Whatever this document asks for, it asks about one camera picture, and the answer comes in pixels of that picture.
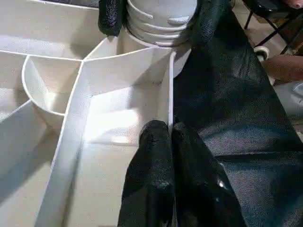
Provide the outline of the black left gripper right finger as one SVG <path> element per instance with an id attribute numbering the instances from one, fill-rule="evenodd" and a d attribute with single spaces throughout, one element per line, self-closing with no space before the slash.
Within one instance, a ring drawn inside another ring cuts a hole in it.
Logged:
<path id="1" fill-rule="evenodd" d="M 177 122 L 171 136 L 178 226 L 246 226 L 224 167 L 197 132 Z"/>

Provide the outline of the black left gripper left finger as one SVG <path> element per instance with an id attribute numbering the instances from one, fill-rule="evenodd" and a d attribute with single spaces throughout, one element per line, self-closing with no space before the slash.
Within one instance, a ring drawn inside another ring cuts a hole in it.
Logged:
<path id="1" fill-rule="evenodd" d="M 119 227 L 170 227 L 175 181 L 169 130 L 165 122 L 149 121 L 139 136 L 122 191 Z"/>

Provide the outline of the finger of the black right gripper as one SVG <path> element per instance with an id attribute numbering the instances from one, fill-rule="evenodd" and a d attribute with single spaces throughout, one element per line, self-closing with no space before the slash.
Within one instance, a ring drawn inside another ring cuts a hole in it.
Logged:
<path id="1" fill-rule="evenodd" d="M 199 0 L 194 22 L 185 35 L 193 49 L 206 49 L 215 39 L 234 45 L 234 37 L 227 30 L 230 25 L 232 9 L 228 0 Z"/>
<path id="2" fill-rule="evenodd" d="M 126 0 L 98 1 L 98 28 L 107 36 L 117 37 L 126 21 Z"/>

